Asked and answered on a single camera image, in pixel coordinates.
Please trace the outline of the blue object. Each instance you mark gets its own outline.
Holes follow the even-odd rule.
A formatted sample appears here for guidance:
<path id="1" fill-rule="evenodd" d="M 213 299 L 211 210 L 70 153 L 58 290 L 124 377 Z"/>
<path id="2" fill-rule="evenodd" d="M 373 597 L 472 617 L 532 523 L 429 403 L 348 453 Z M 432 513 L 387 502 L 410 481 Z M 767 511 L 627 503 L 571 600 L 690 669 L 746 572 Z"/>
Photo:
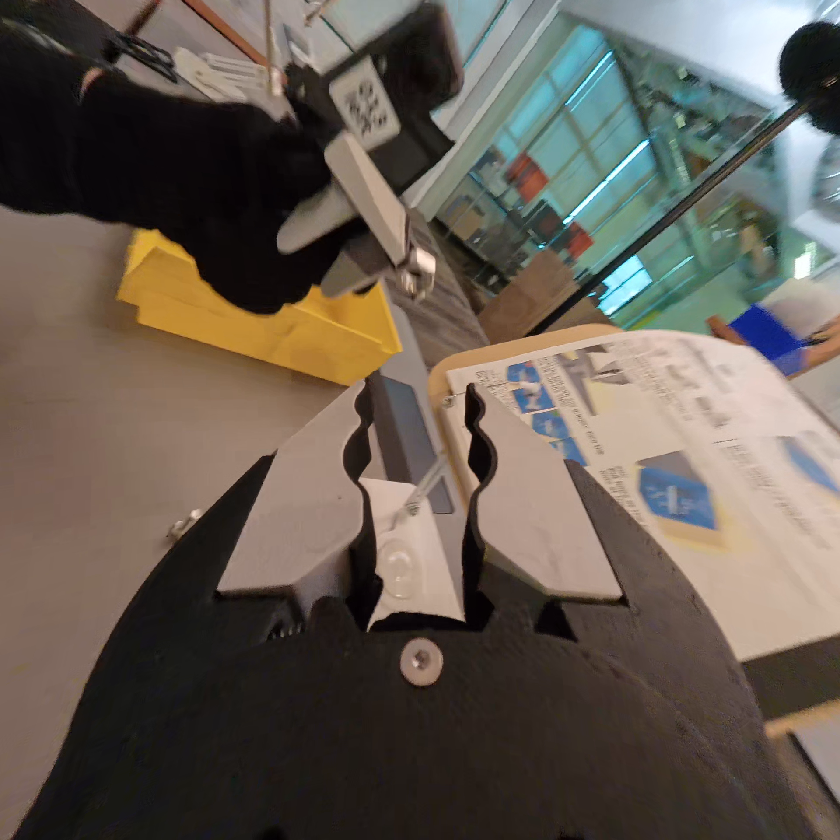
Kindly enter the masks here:
<path id="1" fill-rule="evenodd" d="M 786 377 L 803 374 L 814 366 L 812 348 L 759 304 L 750 306 L 727 327 Z"/>

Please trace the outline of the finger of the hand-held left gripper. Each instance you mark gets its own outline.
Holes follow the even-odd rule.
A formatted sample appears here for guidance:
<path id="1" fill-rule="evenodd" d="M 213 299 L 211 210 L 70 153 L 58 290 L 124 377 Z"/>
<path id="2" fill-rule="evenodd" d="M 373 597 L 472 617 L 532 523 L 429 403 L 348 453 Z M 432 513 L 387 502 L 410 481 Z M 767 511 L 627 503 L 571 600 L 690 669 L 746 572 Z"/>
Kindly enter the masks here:
<path id="1" fill-rule="evenodd" d="M 402 266 L 410 249 L 406 208 L 361 143 L 343 130 L 325 147 L 324 160 L 387 258 L 394 267 Z"/>
<path id="2" fill-rule="evenodd" d="M 372 232 L 351 237 L 320 284 L 325 298 L 342 298 L 364 293 L 379 280 L 393 273 L 396 264 Z"/>

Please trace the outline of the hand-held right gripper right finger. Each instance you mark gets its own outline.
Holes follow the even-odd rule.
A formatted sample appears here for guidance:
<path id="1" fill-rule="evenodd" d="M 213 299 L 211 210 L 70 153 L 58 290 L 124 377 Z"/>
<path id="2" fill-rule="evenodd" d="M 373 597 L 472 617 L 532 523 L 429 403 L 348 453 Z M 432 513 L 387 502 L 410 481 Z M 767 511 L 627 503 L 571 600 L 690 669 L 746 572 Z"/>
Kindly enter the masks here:
<path id="1" fill-rule="evenodd" d="M 465 425 L 478 480 L 462 549 L 467 626 L 485 628 L 506 606 L 537 625 L 546 609 L 623 608 L 614 529 L 624 509 L 485 386 L 467 386 Z"/>

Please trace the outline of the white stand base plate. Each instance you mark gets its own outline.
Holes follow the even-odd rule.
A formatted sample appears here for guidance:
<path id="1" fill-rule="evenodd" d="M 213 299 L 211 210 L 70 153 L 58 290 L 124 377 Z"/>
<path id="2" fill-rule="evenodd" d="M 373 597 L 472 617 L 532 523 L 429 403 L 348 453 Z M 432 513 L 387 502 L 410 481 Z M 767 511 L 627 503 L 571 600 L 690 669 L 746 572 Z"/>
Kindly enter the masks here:
<path id="1" fill-rule="evenodd" d="M 415 486 L 362 478 L 371 503 L 376 545 L 375 571 L 382 592 L 367 630 L 396 613 L 464 619 L 460 579 L 450 569 L 429 499 L 404 510 Z"/>

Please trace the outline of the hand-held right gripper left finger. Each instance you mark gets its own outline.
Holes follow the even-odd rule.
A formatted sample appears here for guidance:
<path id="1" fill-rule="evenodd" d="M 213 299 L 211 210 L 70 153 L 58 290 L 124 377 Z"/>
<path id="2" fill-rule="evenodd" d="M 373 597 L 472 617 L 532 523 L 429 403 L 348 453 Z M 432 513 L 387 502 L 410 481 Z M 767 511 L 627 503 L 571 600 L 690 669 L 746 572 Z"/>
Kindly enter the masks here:
<path id="1" fill-rule="evenodd" d="M 304 616 L 325 596 L 369 621 L 383 592 L 371 499 L 374 421 L 361 380 L 276 451 L 218 583 L 220 595 L 287 595 Z"/>

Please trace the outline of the yellow plastic bin with divider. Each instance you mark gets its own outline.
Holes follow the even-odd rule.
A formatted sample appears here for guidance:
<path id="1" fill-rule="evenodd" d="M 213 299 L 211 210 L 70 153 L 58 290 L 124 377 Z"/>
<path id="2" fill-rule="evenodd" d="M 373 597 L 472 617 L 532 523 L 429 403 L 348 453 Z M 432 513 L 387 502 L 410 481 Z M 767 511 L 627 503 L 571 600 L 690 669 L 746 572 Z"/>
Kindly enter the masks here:
<path id="1" fill-rule="evenodd" d="M 339 385 L 403 351 L 382 284 L 337 300 L 312 288 L 300 303 L 258 316 L 218 296 L 184 249 L 157 231 L 133 231 L 117 299 L 145 327 Z"/>

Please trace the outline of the black stand pole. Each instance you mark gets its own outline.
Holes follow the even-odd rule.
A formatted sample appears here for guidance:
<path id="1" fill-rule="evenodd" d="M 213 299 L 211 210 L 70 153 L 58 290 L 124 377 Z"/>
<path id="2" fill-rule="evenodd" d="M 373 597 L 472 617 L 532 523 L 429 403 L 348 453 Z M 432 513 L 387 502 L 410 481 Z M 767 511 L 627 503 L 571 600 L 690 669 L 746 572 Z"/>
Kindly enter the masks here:
<path id="1" fill-rule="evenodd" d="M 580 301 L 588 297 L 593 291 L 605 280 L 613 274 L 616 270 L 621 268 L 630 258 L 636 256 L 642 249 L 651 244 L 658 236 L 660 236 L 667 228 L 679 221 L 685 216 L 688 211 L 694 208 L 701 199 L 708 196 L 720 184 L 726 181 L 729 176 L 738 168 L 743 166 L 747 161 L 751 160 L 754 155 L 759 153 L 773 140 L 775 140 L 783 131 L 788 129 L 795 120 L 802 117 L 813 103 L 821 97 L 822 94 L 818 91 L 812 91 L 809 96 L 803 100 L 796 102 L 793 106 L 785 110 L 778 118 L 771 121 L 765 128 L 759 131 L 754 137 L 747 142 L 741 150 L 730 156 L 726 161 L 721 163 L 712 173 L 705 176 L 701 182 L 694 186 L 685 197 L 673 205 L 667 213 L 662 216 L 657 222 L 649 226 L 642 234 L 637 236 L 635 240 L 625 247 L 618 255 L 607 263 L 596 275 L 578 286 L 566 299 L 543 317 L 531 330 L 526 334 L 527 338 L 535 337 L 545 333 L 548 327 L 557 322 L 562 316 L 570 312 Z"/>

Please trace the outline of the black fuzzy microphone cover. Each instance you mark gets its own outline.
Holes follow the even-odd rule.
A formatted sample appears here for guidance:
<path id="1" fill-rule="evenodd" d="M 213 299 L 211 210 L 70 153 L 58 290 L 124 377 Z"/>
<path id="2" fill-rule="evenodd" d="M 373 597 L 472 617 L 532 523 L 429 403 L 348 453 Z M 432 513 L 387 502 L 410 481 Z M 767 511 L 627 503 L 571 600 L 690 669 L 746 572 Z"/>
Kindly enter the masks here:
<path id="1" fill-rule="evenodd" d="M 803 106 L 819 130 L 839 135 L 839 25 L 824 20 L 797 29 L 779 62 L 784 95 Z"/>

